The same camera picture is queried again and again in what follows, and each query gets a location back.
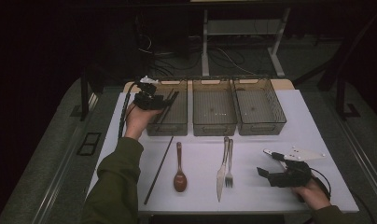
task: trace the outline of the wooden spoon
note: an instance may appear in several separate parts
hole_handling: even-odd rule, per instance
[[[188,185],[188,180],[186,179],[186,176],[182,171],[182,143],[178,142],[176,144],[176,149],[178,169],[174,178],[174,187],[177,192],[183,192]]]

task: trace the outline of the table knife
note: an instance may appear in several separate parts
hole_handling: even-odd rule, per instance
[[[221,199],[221,191],[223,190],[224,185],[224,174],[226,173],[226,161],[227,161],[227,154],[229,151],[229,137],[224,137],[224,154],[223,154],[223,162],[221,163],[220,169],[217,171],[216,177],[216,191],[217,191],[217,199],[220,202]]]

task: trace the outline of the person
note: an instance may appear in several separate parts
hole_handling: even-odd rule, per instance
[[[136,224],[138,216],[137,181],[143,146],[138,142],[142,131],[159,110],[142,110],[130,104],[126,132],[116,149],[105,157],[97,170],[98,181],[84,203],[81,223]],[[316,224],[352,223],[337,206],[331,205],[324,192],[311,180],[305,187],[292,189],[314,211]]]
[[[332,205],[323,190],[314,180],[310,180],[305,187],[292,188],[312,209],[311,216],[315,224],[352,224],[346,214],[336,205]]]

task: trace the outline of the olive green sleeve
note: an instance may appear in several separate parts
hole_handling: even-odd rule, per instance
[[[84,204],[81,223],[137,223],[137,181],[142,145],[120,138],[116,150],[105,157],[98,181]]]
[[[340,208],[332,205],[313,211],[312,217],[315,224],[353,224],[351,218],[340,211]]]

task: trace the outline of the fork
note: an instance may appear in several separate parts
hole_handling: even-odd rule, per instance
[[[232,139],[229,140],[229,172],[225,176],[225,182],[226,182],[226,187],[227,188],[232,188],[232,173],[231,173],[231,162],[232,162],[232,146],[233,146],[233,141]]]

